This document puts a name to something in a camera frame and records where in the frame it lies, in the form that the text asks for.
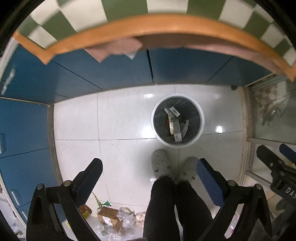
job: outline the brown cardboard box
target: brown cardboard box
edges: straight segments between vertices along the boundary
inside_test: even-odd
[[[117,209],[102,207],[98,213],[98,219],[101,223],[105,223],[110,227],[114,227],[118,232],[121,228],[122,221],[119,221],[118,217],[116,217],[117,213]]]

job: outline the bolt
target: bolt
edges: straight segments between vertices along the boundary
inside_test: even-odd
[[[257,183],[255,186],[256,186],[256,188],[259,189],[259,190],[261,190],[261,189],[263,188],[262,185],[259,184],[259,183]]]
[[[42,184],[42,183],[40,183],[40,184],[37,185],[37,189],[38,189],[38,190],[40,190],[40,189],[42,189],[42,188],[43,188],[43,184]]]
[[[234,187],[236,185],[236,182],[233,181],[233,180],[229,180],[228,185],[231,186],[231,187]]]
[[[71,183],[72,183],[71,180],[66,180],[66,181],[63,182],[63,185],[64,185],[65,187],[68,187],[68,186],[71,185]]]

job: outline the trash can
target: trash can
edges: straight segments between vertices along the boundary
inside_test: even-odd
[[[174,107],[180,115],[178,120],[184,123],[189,120],[188,130],[181,142],[175,142],[171,135],[168,114],[165,108]],[[183,94],[171,94],[163,97],[154,106],[151,114],[151,126],[157,139],[168,147],[183,148],[192,145],[201,136],[205,117],[200,105],[191,97]]]

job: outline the person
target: person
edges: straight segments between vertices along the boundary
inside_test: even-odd
[[[151,164],[157,180],[151,189],[146,211],[143,239],[146,241],[181,241],[175,205],[183,227],[183,241],[197,241],[213,218],[190,182],[195,180],[197,159],[190,157],[173,180],[172,165],[165,150],[152,154]]]

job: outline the green and white checkered pattern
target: green and white checkered pattern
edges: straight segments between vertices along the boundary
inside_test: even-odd
[[[112,20],[149,13],[186,13],[225,22],[254,35],[292,66],[296,51],[253,0],[45,0],[18,28],[42,48]]]

